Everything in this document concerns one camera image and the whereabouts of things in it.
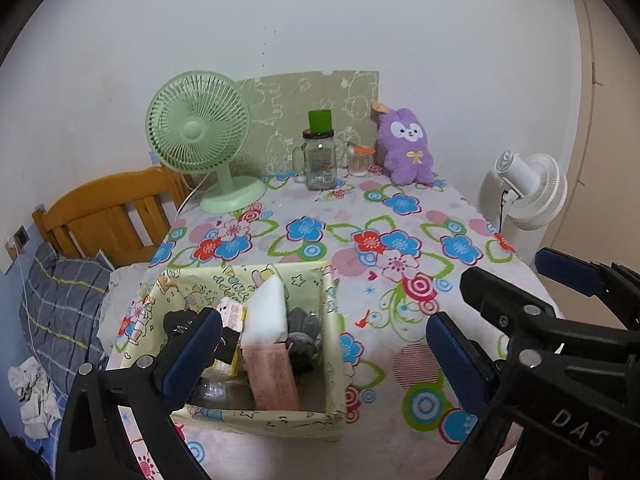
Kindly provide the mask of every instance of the wooden bed frame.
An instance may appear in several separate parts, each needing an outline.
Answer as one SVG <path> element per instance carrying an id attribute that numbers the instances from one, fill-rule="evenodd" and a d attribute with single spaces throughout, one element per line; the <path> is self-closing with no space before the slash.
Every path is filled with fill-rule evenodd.
<path id="1" fill-rule="evenodd" d="M 168 193 L 176 208 L 189 190 L 180 174 L 154 166 L 119 173 L 67 193 L 49 211 L 36 210 L 33 220 L 58 251 L 72 258 L 95 256 L 100 249 L 117 267 L 149 262 L 169 231 L 158 195 Z M 127 213 L 132 204 L 152 245 L 144 246 Z"/>

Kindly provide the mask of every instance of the fan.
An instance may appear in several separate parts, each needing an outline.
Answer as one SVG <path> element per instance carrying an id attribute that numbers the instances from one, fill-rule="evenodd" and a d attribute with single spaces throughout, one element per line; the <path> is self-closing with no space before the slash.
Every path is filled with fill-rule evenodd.
<path id="1" fill-rule="evenodd" d="M 507 150 L 496 160 L 495 171 L 511 188 L 506 202 L 513 204 L 507 215 L 523 231 L 544 227 L 562 209 L 566 175 L 553 157 L 537 153 L 523 160 Z"/>
<path id="2" fill-rule="evenodd" d="M 228 77 L 206 71 L 177 75 L 152 99 L 145 127 L 149 147 L 172 170 L 193 175 L 216 171 L 218 183 L 200 201 L 203 211 L 235 211 L 264 194 L 257 178 L 231 177 L 229 162 L 246 141 L 250 118 L 239 86 Z"/>

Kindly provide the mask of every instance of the glass jar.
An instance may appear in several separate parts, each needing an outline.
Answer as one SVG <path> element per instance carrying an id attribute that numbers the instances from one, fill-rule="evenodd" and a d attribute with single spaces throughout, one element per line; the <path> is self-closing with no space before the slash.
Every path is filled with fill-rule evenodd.
<path id="1" fill-rule="evenodd" d="M 313 134 L 305 130 L 302 137 L 304 144 L 293 150 L 293 171 L 304 175 L 306 187 L 311 191 L 334 188 L 338 178 L 334 131 Z M 296 152 L 302 154 L 302 161 Z"/>

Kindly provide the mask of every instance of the white foam block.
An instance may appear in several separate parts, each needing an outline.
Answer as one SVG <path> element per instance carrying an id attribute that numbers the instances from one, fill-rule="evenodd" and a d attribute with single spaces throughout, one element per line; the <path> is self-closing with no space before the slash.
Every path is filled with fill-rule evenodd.
<path id="1" fill-rule="evenodd" d="M 270 345 L 287 340 L 284 284 L 274 274 L 244 303 L 246 318 L 240 346 Z"/>

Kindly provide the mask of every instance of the star print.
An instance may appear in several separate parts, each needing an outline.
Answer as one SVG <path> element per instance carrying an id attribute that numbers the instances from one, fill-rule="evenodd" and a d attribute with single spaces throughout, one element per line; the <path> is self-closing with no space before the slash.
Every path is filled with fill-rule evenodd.
<path id="1" fill-rule="evenodd" d="M 302 286 L 302 284 L 305 283 L 305 282 L 306 282 L 306 280 L 302 279 L 302 274 L 294 276 L 291 279 L 291 285 L 295 285 L 295 286 Z"/>

